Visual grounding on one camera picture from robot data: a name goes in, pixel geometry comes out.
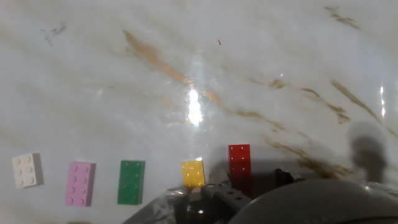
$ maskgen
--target white lego brick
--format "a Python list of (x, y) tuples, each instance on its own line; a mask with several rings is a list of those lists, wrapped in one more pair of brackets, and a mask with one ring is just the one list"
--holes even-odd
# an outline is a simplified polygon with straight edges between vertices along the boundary
[(26, 154), (12, 158), (16, 187), (30, 187), (37, 185), (34, 154)]

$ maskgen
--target brown marble vein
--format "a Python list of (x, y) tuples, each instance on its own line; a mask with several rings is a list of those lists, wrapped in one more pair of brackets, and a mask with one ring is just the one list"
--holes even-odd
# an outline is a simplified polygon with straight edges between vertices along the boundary
[(280, 88), (285, 87), (286, 84), (283, 83), (282, 80), (276, 79), (272, 83), (270, 83), (268, 86), (271, 87), (271, 88), (280, 89)]
[(157, 56), (154, 48), (139, 42), (132, 34), (123, 31), (126, 36), (126, 40), (129, 45), (134, 48), (138, 53), (140, 53), (141, 57), (144, 57), (151, 65), (153, 65), (156, 69), (166, 73), (168, 76), (172, 77), (175, 80), (178, 80), (185, 84), (192, 84), (192, 82), (176, 71), (173, 67), (161, 61)]
[[(124, 35), (126, 36), (127, 42), (135, 51), (131, 51), (131, 49), (126, 49), (126, 50), (134, 53), (134, 55), (136, 57), (138, 57), (138, 59), (141, 62), (144, 62), (146, 65), (160, 70), (161, 72), (167, 74), (168, 76), (172, 77), (173, 79), (175, 79), (181, 83), (184, 83), (184, 84), (187, 84), (190, 86), (193, 85), (193, 82), (191, 80), (189, 80), (187, 77), (185, 77), (184, 75), (182, 75), (181, 73), (176, 71), (176, 69), (174, 69), (170, 65), (167, 65), (165, 62), (161, 61), (157, 57), (157, 51), (155, 48), (139, 42), (128, 31), (124, 30), (123, 32), (124, 32)], [(271, 84), (275, 88), (282, 88), (283, 86), (285, 86), (285, 84), (283, 84), (282, 81), (280, 81), (280, 80), (275, 80)], [(265, 119), (265, 121), (267, 123), (271, 124), (273, 127), (281, 129), (281, 130), (285, 130), (285, 128), (283, 127), (283, 125), (281, 123), (266, 119), (265, 117), (263, 117), (262, 115), (260, 115), (256, 112), (230, 110), (229, 108), (225, 107), (225, 105), (222, 103), (220, 98), (215, 93), (212, 93), (212, 92), (206, 91), (206, 90), (198, 90), (198, 91), (201, 93), (202, 96), (204, 96), (204, 97), (208, 98), (210, 101), (216, 103), (218, 106), (222, 107), (228, 113), (242, 116), (244, 118), (262, 118), (262, 119)], [(172, 105), (169, 101), (164, 101), (164, 103), (166, 103), (167, 105), (170, 105), (170, 106)]]
[(306, 91), (309, 93), (313, 93), (316, 98), (315, 100), (320, 100), (321, 102), (323, 102), (324, 104), (326, 104), (329, 109), (331, 109), (333, 112), (336, 113), (337, 118), (338, 118), (338, 123), (339, 124), (343, 124), (344, 122), (350, 121), (351, 118), (347, 117), (346, 115), (344, 115), (344, 113), (346, 112), (343, 108), (341, 107), (337, 107), (337, 106), (333, 106), (331, 104), (329, 104), (325, 99), (323, 99), (317, 92), (309, 89), (309, 88), (302, 88), (302, 91)]
[(336, 6), (336, 7), (325, 7), (325, 9), (329, 10), (330, 11), (330, 17), (335, 18), (338, 22), (341, 22), (342, 24), (345, 24), (345, 25), (350, 26), (350, 27), (352, 27), (354, 29), (357, 29), (357, 30), (361, 29), (359, 26), (356, 25), (356, 21), (354, 19), (349, 18), (349, 17), (344, 18), (344, 17), (341, 17), (338, 14), (339, 6)]
[(263, 84), (264, 84), (264, 83), (262, 83), (262, 82), (260, 82), (260, 81), (257, 81), (257, 80), (255, 80), (255, 79), (253, 79), (253, 78), (248, 78), (248, 80), (249, 80), (250, 82), (255, 83), (255, 84), (259, 84), (259, 85), (263, 85)]
[(281, 149), (289, 153), (295, 154), (296, 156), (298, 156), (297, 162), (299, 165), (311, 169), (324, 179), (339, 179), (337, 175), (335, 175), (333, 172), (325, 170), (319, 162), (309, 157), (308, 154), (302, 150), (292, 149), (291, 147), (282, 145), (279, 142), (271, 141), (269, 138), (266, 138), (266, 143), (276, 149)]
[(301, 149), (292, 149), (291, 147), (285, 146), (279, 142), (271, 141), (271, 139), (267, 136), (265, 137), (265, 139), (266, 143), (273, 146), (274, 148), (281, 149), (285, 152), (298, 156), (297, 162), (299, 165), (311, 169), (324, 179), (339, 179), (339, 177), (335, 173), (339, 173), (341, 175), (353, 173), (353, 171), (342, 166), (330, 167), (329, 165), (318, 162), (315, 159), (311, 158), (306, 152)]
[(366, 106), (364, 103), (362, 103), (362, 101), (360, 101), (356, 96), (354, 96), (350, 91), (348, 91), (348, 89), (343, 86), (342, 84), (340, 84), (338, 81), (336, 80), (332, 80), (330, 81), (330, 83), (338, 90), (340, 91), (342, 94), (344, 94), (345, 96), (347, 96), (347, 98), (349, 100), (351, 100), (353, 103), (355, 103), (356, 105), (362, 107), (362, 109), (366, 110), (366, 112), (368, 112), (370, 115), (372, 115), (372, 117), (374, 119), (376, 119), (376, 121), (378, 121), (379, 123), (381, 122), (379, 120), (379, 118), (373, 113), (373, 111)]
[(308, 141), (308, 144), (310, 144), (310, 145), (312, 145), (312, 144), (313, 144), (313, 141), (312, 141), (312, 139), (311, 139), (310, 137), (308, 137), (306, 134), (304, 134), (303, 132), (301, 132), (301, 131), (297, 131), (297, 134), (299, 134), (299, 135), (301, 135), (301, 136), (305, 137), (305, 138), (307, 139), (307, 141)]

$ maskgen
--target pink lego brick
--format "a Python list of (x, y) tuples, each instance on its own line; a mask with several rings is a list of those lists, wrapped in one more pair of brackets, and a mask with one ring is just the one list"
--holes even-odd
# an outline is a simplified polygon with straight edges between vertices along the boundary
[(91, 205), (94, 174), (94, 163), (70, 163), (65, 205), (75, 207), (89, 207)]

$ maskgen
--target lego brick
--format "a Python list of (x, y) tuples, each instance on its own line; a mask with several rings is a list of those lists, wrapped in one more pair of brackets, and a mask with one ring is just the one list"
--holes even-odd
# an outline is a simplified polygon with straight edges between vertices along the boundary
[(139, 205), (142, 202), (145, 161), (121, 161), (119, 205)]
[(181, 168), (186, 188), (194, 189), (195, 187), (202, 187), (206, 184), (201, 160), (182, 162)]
[(12, 166), (17, 189), (43, 184), (39, 153), (13, 157)]
[(93, 197), (95, 164), (71, 162), (69, 165), (65, 205), (89, 207)]
[(229, 178), (232, 188), (251, 196), (252, 176), (250, 145), (229, 145)]

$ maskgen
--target lego stud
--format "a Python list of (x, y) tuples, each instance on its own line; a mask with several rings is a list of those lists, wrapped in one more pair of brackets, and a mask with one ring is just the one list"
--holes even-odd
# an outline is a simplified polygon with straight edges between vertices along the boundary
[(70, 182), (75, 183), (76, 182), (76, 177), (75, 176), (71, 176), (70, 177)]
[(25, 168), (25, 173), (27, 173), (27, 174), (33, 173), (33, 167), (26, 167)]
[(15, 159), (15, 163), (17, 164), (17, 166), (18, 165), (20, 165), (21, 164), (21, 160), (20, 159)]
[(25, 159), (25, 162), (26, 162), (26, 163), (30, 163), (31, 160), (32, 160), (32, 158), (31, 158), (30, 156), (27, 156), (26, 159)]
[(24, 185), (24, 181), (22, 179), (17, 181), (18, 186), (23, 186)]
[(34, 184), (35, 179), (33, 177), (31, 177), (29, 180), (30, 180), (30, 182), (29, 182), (30, 184)]

